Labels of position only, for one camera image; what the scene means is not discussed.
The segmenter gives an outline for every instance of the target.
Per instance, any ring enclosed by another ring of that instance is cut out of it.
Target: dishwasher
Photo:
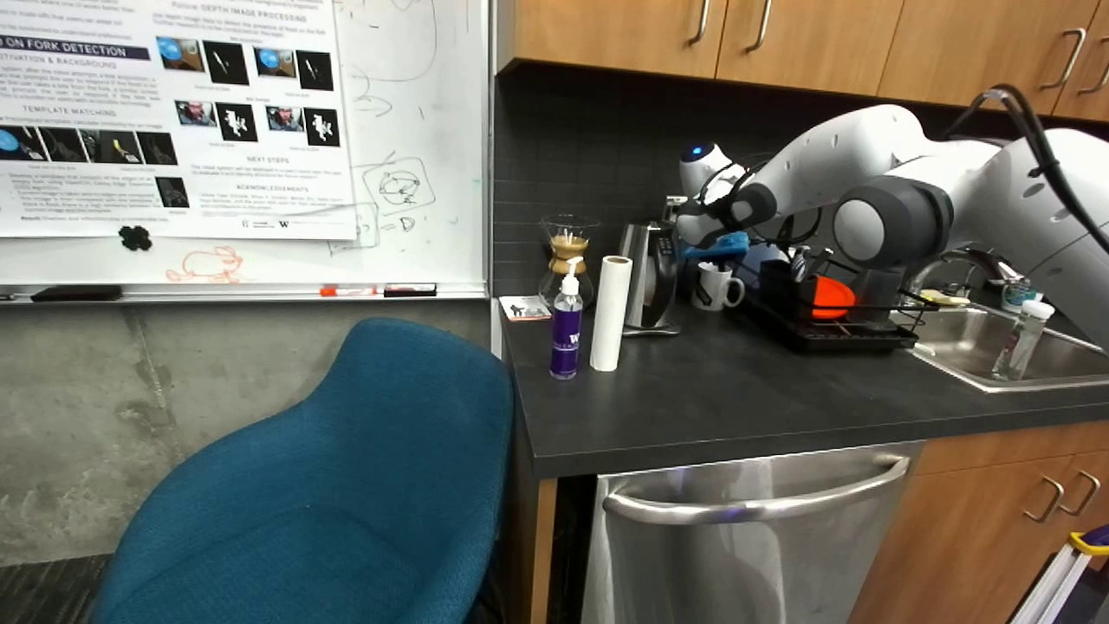
[[[841,624],[918,443],[596,478],[582,624]]]

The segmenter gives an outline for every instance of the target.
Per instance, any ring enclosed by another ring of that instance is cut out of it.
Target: spray bottle
[[[582,256],[566,258],[566,276],[556,295],[556,336],[551,336],[551,373],[575,376],[580,373],[580,343],[582,343],[582,285],[580,285]]]

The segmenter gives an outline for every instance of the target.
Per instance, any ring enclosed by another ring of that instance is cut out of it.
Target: chair backrest
[[[93,619],[463,619],[497,544],[513,405],[488,350],[356,322],[306,401],[156,484]]]

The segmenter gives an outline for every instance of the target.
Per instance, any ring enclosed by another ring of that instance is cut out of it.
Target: kitchen counter
[[[620,368],[548,373],[548,324],[506,324],[537,478],[928,440],[1109,416],[1106,389],[984,395],[895,354],[796,354],[749,317],[677,310],[677,338],[624,338]]]

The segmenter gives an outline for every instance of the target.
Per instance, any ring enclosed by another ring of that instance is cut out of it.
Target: wooden cabinet
[[[1100,482],[1106,424],[928,443],[853,619],[1007,619],[1072,529],[1109,523]]]
[[[1109,5],[1103,2],[1059,100],[1059,119],[1109,121]]]
[[[964,107],[1012,83],[1050,115],[1072,59],[1091,47],[1095,9],[1100,0],[906,0],[878,92]]]
[[[500,0],[500,64],[513,59],[714,76],[723,0]]]
[[[727,0],[719,79],[878,92],[901,0]]]
[[[503,0],[513,59],[878,92],[901,0]]]

